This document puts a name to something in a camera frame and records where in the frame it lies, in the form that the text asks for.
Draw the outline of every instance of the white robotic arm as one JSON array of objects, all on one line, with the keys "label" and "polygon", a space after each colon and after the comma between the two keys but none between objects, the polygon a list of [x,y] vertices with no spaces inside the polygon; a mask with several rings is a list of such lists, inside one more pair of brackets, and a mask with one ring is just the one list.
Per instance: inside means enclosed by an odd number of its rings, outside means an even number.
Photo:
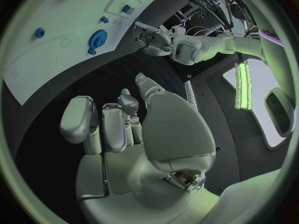
[{"label": "white robotic arm", "polygon": [[185,32],[185,28],[176,26],[168,35],[161,29],[136,22],[134,40],[145,54],[170,55],[172,60],[183,65],[193,65],[211,59],[217,52],[233,54],[236,51],[257,56],[267,63],[260,40],[251,37],[234,37],[231,33],[209,37],[188,36]]}]

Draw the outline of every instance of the white panel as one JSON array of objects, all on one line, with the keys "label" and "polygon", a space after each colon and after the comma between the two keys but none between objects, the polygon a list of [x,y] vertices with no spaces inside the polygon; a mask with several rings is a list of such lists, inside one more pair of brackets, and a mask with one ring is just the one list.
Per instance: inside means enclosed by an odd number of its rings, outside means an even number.
[{"label": "white panel", "polygon": [[[270,90],[280,87],[275,79],[269,66],[266,66],[262,61],[249,59],[248,60],[251,84],[252,84],[252,112],[257,122],[259,122],[265,137],[270,147],[275,147],[285,138],[281,137],[266,110],[264,98]],[[223,77],[234,89],[236,89],[235,68],[226,72]]]},{"label": "white panel", "polygon": [[[18,102],[29,97],[64,70],[93,56],[87,53],[90,36],[99,29],[108,33],[97,54],[113,51],[140,13],[154,0],[26,0],[5,33],[4,80]],[[134,7],[131,15],[124,3]],[[100,21],[105,16],[109,23]],[[35,37],[38,28],[45,36]]]}]

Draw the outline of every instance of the black floor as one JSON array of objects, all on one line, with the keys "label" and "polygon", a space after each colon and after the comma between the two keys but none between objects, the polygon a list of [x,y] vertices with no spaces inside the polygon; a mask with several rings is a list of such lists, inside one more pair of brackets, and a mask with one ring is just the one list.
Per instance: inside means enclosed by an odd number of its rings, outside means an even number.
[{"label": "black floor", "polygon": [[77,169],[85,153],[82,144],[70,144],[60,135],[62,114],[70,99],[77,95],[91,96],[101,111],[105,103],[115,103],[121,90],[127,88],[140,102],[138,114],[142,121],[146,108],[135,85],[138,72],[186,98],[184,83],[164,58],[131,54],[91,72],[67,88],[39,114],[22,140],[15,160],[21,174],[37,196],[71,224],[87,223],[75,195]]}]

